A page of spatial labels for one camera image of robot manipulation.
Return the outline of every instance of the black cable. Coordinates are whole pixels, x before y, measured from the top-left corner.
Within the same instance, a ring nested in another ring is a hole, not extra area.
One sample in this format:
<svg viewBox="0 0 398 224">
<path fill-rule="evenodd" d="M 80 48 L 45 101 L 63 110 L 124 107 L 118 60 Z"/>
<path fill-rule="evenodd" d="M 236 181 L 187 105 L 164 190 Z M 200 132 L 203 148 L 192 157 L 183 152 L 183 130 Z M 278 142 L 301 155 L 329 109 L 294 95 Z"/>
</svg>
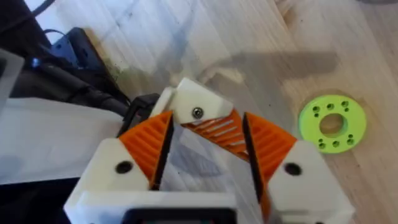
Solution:
<svg viewBox="0 0 398 224">
<path fill-rule="evenodd" d="M 14 22 L 6 25 L 2 29 L 0 29 L 0 35 L 5 32 L 9 32 L 19 26 L 23 25 L 29 19 L 34 18 L 44 12 L 51 4 L 53 4 L 55 0 L 45 0 L 41 5 L 39 5 L 35 10 L 33 10 L 29 15 L 22 16 L 21 18 L 16 19 Z"/>
</svg>

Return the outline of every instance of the screw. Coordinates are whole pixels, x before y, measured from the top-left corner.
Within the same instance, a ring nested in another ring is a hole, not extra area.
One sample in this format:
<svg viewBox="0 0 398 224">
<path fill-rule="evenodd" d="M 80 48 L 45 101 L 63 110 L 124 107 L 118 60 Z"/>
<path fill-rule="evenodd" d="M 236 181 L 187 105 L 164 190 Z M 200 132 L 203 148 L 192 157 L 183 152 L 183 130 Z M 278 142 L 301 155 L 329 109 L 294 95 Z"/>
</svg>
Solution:
<svg viewBox="0 0 398 224">
<path fill-rule="evenodd" d="M 194 109 L 192 110 L 192 116 L 193 116 L 193 118 L 195 118 L 195 119 L 200 119 L 200 118 L 202 118 L 202 117 L 203 117 L 203 109 L 202 109 L 202 108 L 199 108 L 199 107 L 194 108 Z"/>
</svg>

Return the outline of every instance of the green 3d printed part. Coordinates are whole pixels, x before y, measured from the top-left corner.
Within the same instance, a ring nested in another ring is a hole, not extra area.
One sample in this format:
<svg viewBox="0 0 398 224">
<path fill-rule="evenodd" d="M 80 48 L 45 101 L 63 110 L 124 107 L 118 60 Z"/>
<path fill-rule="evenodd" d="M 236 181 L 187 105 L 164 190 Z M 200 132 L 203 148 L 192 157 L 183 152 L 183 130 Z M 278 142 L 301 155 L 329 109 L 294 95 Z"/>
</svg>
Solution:
<svg viewBox="0 0 398 224">
<path fill-rule="evenodd" d="M 334 133 L 321 131 L 321 121 L 341 115 L 341 128 Z M 304 140 L 313 142 L 322 153 L 345 152 L 360 142 L 366 130 L 366 115 L 353 99 L 341 95 L 319 96 L 305 105 L 298 119 Z"/>
</svg>

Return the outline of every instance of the orange plastic part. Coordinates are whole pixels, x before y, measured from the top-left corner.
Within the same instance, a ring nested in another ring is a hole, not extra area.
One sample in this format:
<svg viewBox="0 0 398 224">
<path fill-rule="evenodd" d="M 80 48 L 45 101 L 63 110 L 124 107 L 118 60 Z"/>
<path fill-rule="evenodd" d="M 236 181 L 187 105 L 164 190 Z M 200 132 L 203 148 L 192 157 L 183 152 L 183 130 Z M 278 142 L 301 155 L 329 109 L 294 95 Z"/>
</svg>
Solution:
<svg viewBox="0 0 398 224">
<path fill-rule="evenodd" d="M 183 127 L 249 161 L 242 132 L 242 119 L 236 110 L 232 110 L 232 113 L 225 118 L 211 119 L 196 125 L 184 124 Z"/>
<path fill-rule="evenodd" d="M 119 137 L 148 178 L 150 187 L 154 185 L 157 166 L 163 157 L 162 147 L 170 122 L 172 122 L 172 111 L 164 112 L 143 121 Z"/>
<path fill-rule="evenodd" d="M 256 191 L 261 191 L 257 192 L 257 196 L 263 217 L 266 219 L 271 211 L 266 186 L 293 147 L 296 138 L 282 128 L 251 113 L 245 113 L 244 127 L 253 176 L 259 179 L 257 183 L 255 180 L 255 184 L 258 185 Z"/>
</svg>

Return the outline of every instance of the wood grain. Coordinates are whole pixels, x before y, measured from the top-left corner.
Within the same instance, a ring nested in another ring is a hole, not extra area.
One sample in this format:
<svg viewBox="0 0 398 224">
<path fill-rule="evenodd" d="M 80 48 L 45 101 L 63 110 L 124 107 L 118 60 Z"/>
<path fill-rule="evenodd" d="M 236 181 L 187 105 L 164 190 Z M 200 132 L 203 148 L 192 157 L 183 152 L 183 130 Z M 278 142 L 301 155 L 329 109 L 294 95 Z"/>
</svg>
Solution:
<svg viewBox="0 0 398 224">
<path fill-rule="evenodd" d="M 325 159 L 357 209 L 353 223 L 373 224 L 398 222 L 397 10 L 354 0 L 58 0 L 38 21 L 85 28 L 130 97 L 190 77 L 296 136 L 314 96 L 356 99 L 366 137 Z M 186 130 L 174 144 L 164 189 L 235 191 L 239 221 L 260 223 L 247 164 Z"/>
</svg>

